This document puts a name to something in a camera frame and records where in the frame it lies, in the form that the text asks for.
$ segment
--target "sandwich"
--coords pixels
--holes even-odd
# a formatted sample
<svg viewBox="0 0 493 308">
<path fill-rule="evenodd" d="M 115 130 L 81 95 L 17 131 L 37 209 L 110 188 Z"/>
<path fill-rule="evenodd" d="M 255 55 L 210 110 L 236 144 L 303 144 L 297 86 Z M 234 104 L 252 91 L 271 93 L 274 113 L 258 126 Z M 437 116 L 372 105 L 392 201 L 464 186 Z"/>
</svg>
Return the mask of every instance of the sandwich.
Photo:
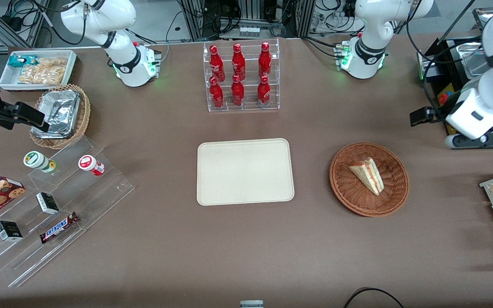
<svg viewBox="0 0 493 308">
<path fill-rule="evenodd" d="M 349 166 L 349 168 L 374 195 L 380 195 L 383 190 L 383 181 L 371 157 L 356 162 Z"/>
</svg>

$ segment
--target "aluminum foil container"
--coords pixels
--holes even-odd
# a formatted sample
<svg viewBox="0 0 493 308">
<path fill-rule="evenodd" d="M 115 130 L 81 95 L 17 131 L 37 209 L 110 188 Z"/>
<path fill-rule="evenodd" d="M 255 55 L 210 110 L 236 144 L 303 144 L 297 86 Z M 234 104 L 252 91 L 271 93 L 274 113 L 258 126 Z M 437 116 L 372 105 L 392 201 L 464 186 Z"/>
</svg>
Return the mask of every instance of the aluminum foil container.
<svg viewBox="0 0 493 308">
<path fill-rule="evenodd" d="M 45 114 L 49 131 L 32 127 L 31 133 L 41 139 L 66 139 L 74 134 L 81 95 L 74 90 L 47 92 L 41 97 L 39 111 Z"/>
</svg>

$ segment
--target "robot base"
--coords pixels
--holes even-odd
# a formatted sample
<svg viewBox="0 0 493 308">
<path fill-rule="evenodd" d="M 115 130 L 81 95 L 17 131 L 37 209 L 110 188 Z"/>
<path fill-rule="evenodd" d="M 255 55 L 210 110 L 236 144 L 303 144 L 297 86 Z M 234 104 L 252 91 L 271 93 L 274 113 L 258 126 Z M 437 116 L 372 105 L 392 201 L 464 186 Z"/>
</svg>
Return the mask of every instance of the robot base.
<svg viewBox="0 0 493 308">
<path fill-rule="evenodd" d="M 349 41 L 343 41 L 339 49 L 334 48 L 334 55 L 344 57 L 343 59 L 336 59 L 336 67 L 338 70 L 348 72 L 354 78 L 368 79 L 382 67 L 385 55 L 382 55 L 379 62 L 370 65 L 364 63 L 364 60 L 355 51 L 355 43 L 358 40 L 358 37 L 354 37 Z"/>
<path fill-rule="evenodd" d="M 141 45 L 137 46 L 137 49 L 140 51 L 140 62 L 130 73 L 119 72 L 115 65 L 113 66 L 117 77 L 127 86 L 142 86 L 159 77 L 161 53 L 156 54 L 153 49 Z"/>
</svg>

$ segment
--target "white tray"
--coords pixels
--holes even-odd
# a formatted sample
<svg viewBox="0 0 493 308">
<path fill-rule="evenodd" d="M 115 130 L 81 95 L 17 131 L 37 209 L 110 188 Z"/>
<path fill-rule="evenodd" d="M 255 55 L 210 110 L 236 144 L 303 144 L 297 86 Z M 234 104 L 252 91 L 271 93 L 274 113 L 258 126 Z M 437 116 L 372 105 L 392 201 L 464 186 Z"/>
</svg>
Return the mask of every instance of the white tray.
<svg viewBox="0 0 493 308">
<path fill-rule="evenodd" d="M 294 182 L 285 139 L 206 142 L 197 149 L 197 201 L 223 205 L 290 201 Z"/>
<path fill-rule="evenodd" d="M 66 64 L 66 70 L 62 77 L 62 82 L 59 85 L 51 86 L 47 84 L 24 84 L 18 82 L 18 76 L 22 73 L 22 68 L 14 68 L 13 66 L 6 65 L 0 78 L 0 88 L 7 91 L 43 91 L 56 88 L 57 86 L 64 86 L 70 82 L 72 71 L 74 70 L 74 64 L 77 58 L 76 53 L 71 50 L 22 50 L 13 51 L 9 57 L 13 55 L 35 55 L 40 58 L 65 58 L 68 59 Z"/>
</svg>

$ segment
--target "red button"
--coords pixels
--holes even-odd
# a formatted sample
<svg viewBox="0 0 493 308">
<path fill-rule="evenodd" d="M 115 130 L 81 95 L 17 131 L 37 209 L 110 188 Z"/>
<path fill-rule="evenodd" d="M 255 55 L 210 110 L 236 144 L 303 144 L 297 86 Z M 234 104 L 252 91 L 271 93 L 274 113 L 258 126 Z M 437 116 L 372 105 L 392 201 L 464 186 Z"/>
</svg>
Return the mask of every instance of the red button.
<svg viewBox="0 0 493 308">
<path fill-rule="evenodd" d="M 442 105 L 444 104 L 444 102 L 446 102 L 446 100 L 448 99 L 448 94 L 442 94 L 442 95 L 439 95 L 439 103 Z"/>
</svg>

